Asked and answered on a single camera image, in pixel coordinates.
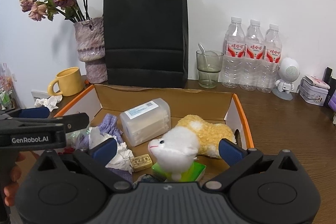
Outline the person's left hand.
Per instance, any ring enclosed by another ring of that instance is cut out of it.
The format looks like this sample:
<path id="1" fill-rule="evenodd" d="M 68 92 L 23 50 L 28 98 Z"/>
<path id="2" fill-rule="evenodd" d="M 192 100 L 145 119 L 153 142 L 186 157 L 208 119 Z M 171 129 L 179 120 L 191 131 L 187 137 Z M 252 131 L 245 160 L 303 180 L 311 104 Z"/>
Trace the person's left hand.
<path id="1" fill-rule="evenodd" d="M 15 195 L 19 189 L 18 180 L 21 178 L 21 175 L 22 170 L 16 164 L 10 172 L 10 183 L 3 188 L 5 194 L 4 202 L 5 205 L 8 207 L 12 207 L 15 205 Z"/>

